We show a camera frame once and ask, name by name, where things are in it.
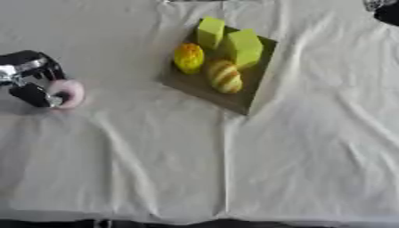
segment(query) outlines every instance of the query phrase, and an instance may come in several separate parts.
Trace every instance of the wooden board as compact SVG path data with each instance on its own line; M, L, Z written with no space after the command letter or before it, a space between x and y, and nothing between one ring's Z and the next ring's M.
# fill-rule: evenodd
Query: wooden board
M184 42L197 44L196 29L185 38ZM236 28L225 27L224 35L238 31ZM248 115L252 101L257 93L257 88L265 74L267 66L272 59L274 49L277 42L265 37L259 37L260 41L264 45L264 50L260 62L250 68L241 70L241 79L243 82L243 88L236 94L221 94L217 92L208 82L205 69L207 63L224 57L224 46L219 45L217 50L210 50L204 48L205 52L205 63L202 67L202 71L196 75L185 75L183 74L172 61L166 69L165 74L162 77L162 82L166 86L173 87L181 90L187 94L197 96L201 99L205 99L214 104L217 104L228 110L235 111L242 115Z

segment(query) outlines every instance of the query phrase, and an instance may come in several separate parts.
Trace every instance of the white tablecloth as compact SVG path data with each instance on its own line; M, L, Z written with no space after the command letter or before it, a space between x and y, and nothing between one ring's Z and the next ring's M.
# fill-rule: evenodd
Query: white tablecloth
M248 117L157 78L199 18L278 40ZM0 53L48 53L85 103L0 91L0 217L399 223L399 28L357 0L12 0Z

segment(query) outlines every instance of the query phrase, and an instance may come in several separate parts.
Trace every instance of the yellow ball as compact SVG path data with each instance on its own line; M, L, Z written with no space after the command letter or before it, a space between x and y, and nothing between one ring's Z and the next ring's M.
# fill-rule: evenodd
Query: yellow ball
M212 87L224 94L236 94L242 89L242 80L237 67L230 61L214 61L208 68L208 79Z
M184 43L175 50L175 65L185 74L195 74L204 63L204 52L201 47L192 43Z

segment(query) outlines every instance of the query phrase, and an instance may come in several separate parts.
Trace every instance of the toy orange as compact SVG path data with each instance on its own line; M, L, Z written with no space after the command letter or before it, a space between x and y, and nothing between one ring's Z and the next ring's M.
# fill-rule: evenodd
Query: toy orange
M184 43L175 50L175 65L184 74L195 74L200 71L204 63L204 52L201 47L193 43Z

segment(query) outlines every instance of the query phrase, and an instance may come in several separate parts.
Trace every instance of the green cube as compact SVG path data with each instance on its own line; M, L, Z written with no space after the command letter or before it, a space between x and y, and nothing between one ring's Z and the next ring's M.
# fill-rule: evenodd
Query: green cube
M257 64L264 46L252 29L232 32L226 38L226 51L239 69Z
M215 50L223 39L224 21L206 17L197 29L198 44L202 47Z

